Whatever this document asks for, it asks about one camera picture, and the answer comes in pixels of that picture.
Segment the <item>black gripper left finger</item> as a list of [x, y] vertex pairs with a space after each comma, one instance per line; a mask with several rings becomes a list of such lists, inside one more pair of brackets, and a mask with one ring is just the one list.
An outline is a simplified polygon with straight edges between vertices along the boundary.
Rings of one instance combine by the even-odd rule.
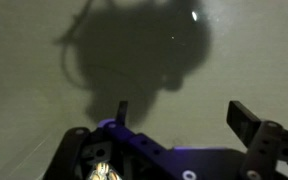
[[116, 121], [121, 125], [125, 125], [127, 110], [128, 110], [128, 102], [120, 101], [117, 110]]

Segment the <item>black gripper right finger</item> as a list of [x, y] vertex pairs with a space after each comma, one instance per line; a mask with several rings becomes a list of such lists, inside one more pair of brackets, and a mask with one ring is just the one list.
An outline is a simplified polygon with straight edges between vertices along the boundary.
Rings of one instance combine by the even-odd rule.
[[230, 101], [226, 122], [244, 146], [249, 146], [261, 120], [240, 101]]

